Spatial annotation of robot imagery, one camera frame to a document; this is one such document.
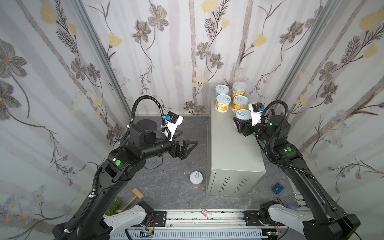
marble pattern surface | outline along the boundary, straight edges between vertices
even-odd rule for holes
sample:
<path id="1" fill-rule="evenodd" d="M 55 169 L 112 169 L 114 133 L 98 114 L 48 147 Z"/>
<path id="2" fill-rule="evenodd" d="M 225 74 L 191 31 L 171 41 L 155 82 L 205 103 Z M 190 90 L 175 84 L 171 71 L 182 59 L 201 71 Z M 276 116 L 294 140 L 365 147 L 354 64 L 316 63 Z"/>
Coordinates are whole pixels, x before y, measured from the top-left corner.
<path id="1" fill-rule="evenodd" d="M 160 117 L 136 117 L 151 119 L 160 123 Z M 207 172 L 207 125 L 208 117 L 184 117 L 183 124 L 178 129 L 183 131 L 177 140 L 183 139 L 198 141 L 198 146 L 185 160 L 172 158 L 168 153 L 164 155 L 164 162 L 154 170 L 141 169 L 134 178 L 118 194 L 123 204 L 130 201 L 134 194 L 133 188 L 139 189 L 146 201 L 154 209 L 246 209 L 259 208 L 259 205 L 270 200 L 276 200 L 278 196 L 285 205 L 297 205 L 288 177 L 280 168 L 264 158 L 266 173 L 243 197 L 222 197 L 206 195 L 206 179 L 203 179 L 200 188 L 190 185 L 189 174 L 193 171 Z M 152 168 L 161 163 L 161 157 L 147 160 L 146 167 Z M 281 193 L 276 195 L 271 188 L 277 182 L 284 187 Z"/>

green block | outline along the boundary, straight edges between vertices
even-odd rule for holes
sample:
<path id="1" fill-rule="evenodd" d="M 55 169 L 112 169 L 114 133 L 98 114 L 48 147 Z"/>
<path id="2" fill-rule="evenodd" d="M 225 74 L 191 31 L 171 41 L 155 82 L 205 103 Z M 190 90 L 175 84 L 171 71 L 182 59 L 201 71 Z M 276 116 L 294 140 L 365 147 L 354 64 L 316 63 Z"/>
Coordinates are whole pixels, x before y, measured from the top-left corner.
<path id="1" fill-rule="evenodd" d="M 116 203 L 117 206 L 120 206 L 122 200 L 121 200 L 121 198 L 119 198 L 119 197 L 115 197 L 115 199 L 113 199 L 113 202 Z"/>
<path id="2" fill-rule="evenodd" d="M 118 209 L 118 207 L 119 207 L 119 206 L 118 206 L 116 203 L 114 203 L 114 202 L 111 203 L 111 205 L 109 206 L 109 208 L 112 209 L 112 210 L 114 210 L 114 211 L 116 211 L 116 210 Z"/>
<path id="3" fill-rule="evenodd" d="M 113 215 L 114 213 L 115 213 L 114 210 L 112 210 L 112 209 L 107 209 L 107 211 L 105 212 L 105 215 L 107 215 L 107 216 L 111 216 L 111 215 Z"/>

can lid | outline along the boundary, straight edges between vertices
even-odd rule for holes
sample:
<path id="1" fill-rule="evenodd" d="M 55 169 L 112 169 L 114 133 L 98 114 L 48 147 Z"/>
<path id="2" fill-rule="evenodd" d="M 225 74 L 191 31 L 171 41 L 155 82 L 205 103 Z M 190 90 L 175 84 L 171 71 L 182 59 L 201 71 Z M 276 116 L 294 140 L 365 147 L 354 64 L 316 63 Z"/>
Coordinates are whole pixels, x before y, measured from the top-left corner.
<path id="1" fill-rule="evenodd" d="M 237 90 L 237 91 L 245 91 L 247 89 L 247 85 L 243 82 L 235 82 L 232 85 L 232 88 Z"/>
<path id="2" fill-rule="evenodd" d="M 236 117 L 241 120 L 250 120 L 252 118 L 251 111 L 246 109 L 240 109 L 236 112 Z"/>
<path id="3" fill-rule="evenodd" d="M 194 171 L 189 176 L 189 180 L 193 184 L 200 184 L 203 181 L 203 175 L 201 174 L 201 172 Z"/>
<path id="4" fill-rule="evenodd" d="M 220 85 L 217 85 L 215 90 L 219 93 L 219 94 L 227 94 L 229 92 L 229 87 L 226 86 L 226 85 L 223 85 L 223 84 L 220 84 Z"/>
<path id="5" fill-rule="evenodd" d="M 216 100 L 219 103 L 227 104 L 227 103 L 231 102 L 231 97 L 226 95 L 226 94 L 219 94 L 219 95 L 217 95 Z"/>
<path id="6" fill-rule="evenodd" d="M 233 98 L 234 103 L 239 105 L 247 105 L 249 100 L 246 96 L 237 95 Z"/>

wall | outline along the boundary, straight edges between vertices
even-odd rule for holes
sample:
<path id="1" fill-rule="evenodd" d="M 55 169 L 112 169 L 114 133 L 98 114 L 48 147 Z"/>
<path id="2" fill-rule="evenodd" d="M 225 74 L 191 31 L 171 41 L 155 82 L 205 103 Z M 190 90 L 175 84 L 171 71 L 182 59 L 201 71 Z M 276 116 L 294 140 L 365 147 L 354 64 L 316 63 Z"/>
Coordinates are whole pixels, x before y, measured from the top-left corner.
<path id="1" fill-rule="evenodd" d="M 52 239 L 127 117 L 69 1 L 2 1 L 0 39 L 0 235 Z"/>
<path id="2" fill-rule="evenodd" d="M 363 239 L 384 233 L 383 7 L 341 1 L 283 98 L 288 140 L 331 197 L 359 217 Z"/>
<path id="3" fill-rule="evenodd" d="M 326 1 L 83 0 L 127 100 L 208 114 L 211 89 L 244 81 L 272 101 Z M 157 114 L 152 103 L 139 114 Z"/>

wooden mallet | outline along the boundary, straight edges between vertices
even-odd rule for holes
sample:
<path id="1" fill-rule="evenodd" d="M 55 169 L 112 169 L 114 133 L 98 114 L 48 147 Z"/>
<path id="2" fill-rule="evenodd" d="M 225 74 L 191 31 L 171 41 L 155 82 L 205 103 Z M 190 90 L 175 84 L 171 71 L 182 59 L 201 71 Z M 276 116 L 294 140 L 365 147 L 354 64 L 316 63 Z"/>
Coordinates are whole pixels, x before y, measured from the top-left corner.
<path id="1" fill-rule="evenodd" d="M 129 202 L 127 203 L 127 205 L 125 205 L 125 207 L 121 210 L 122 212 L 125 211 L 125 210 L 128 208 L 128 206 L 129 206 L 129 205 L 130 205 L 136 198 L 138 198 L 138 199 L 140 199 L 140 200 L 142 200 L 142 199 L 144 198 L 144 195 L 143 195 L 137 188 L 134 188 L 134 189 L 132 190 L 132 192 L 133 192 L 133 194 L 135 194 L 135 196 L 132 198 L 131 201 L 129 201 Z"/>

